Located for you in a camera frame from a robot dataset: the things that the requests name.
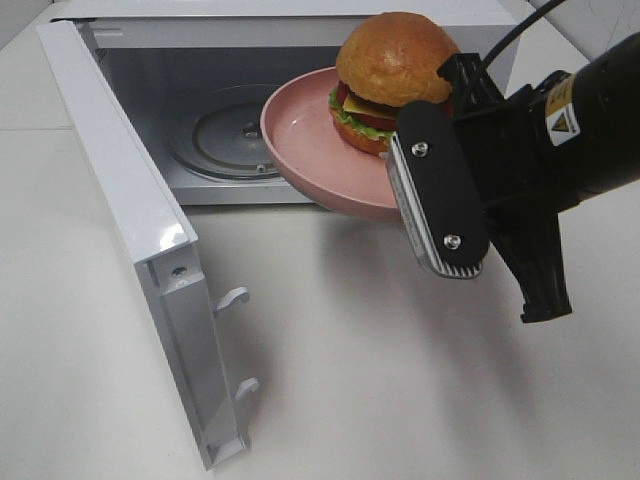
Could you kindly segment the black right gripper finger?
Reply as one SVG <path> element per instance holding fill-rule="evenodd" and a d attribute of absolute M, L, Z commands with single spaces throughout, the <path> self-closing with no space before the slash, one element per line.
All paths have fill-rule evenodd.
<path fill-rule="evenodd" d="M 453 120 L 426 101 L 403 107 L 386 169 L 419 265 L 443 278 L 477 277 L 489 237 Z"/>
<path fill-rule="evenodd" d="M 524 323 L 549 321 L 572 312 L 556 213 L 491 209 L 487 230 L 520 287 Z"/>

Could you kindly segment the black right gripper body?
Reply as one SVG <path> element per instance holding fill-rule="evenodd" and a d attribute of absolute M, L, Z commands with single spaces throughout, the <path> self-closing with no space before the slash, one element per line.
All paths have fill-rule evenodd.
<path fill-rule="evenodd" d="M 558 214 L 579 203 L 554 157 L 547 97 L 582 74 L 555 70 L 537 86 L 504 97 L 476 53 L 457 53 L 438 73 L 453 86 L 454 128 L 492 230 L 558 228 Z"/>

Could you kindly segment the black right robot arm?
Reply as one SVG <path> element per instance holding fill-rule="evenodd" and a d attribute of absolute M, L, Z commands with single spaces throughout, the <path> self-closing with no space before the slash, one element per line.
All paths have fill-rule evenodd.
<path fill-rule="evenodd" d="M 638 36 L 511 96 L 476 54 L 439 72 L 453 113 L 403 107 L 387 160 L 419 264 L 472 279 L 495 249 L 521 289 L 524 322 L 569 314 L 559 214 L 639 177 Z"/>

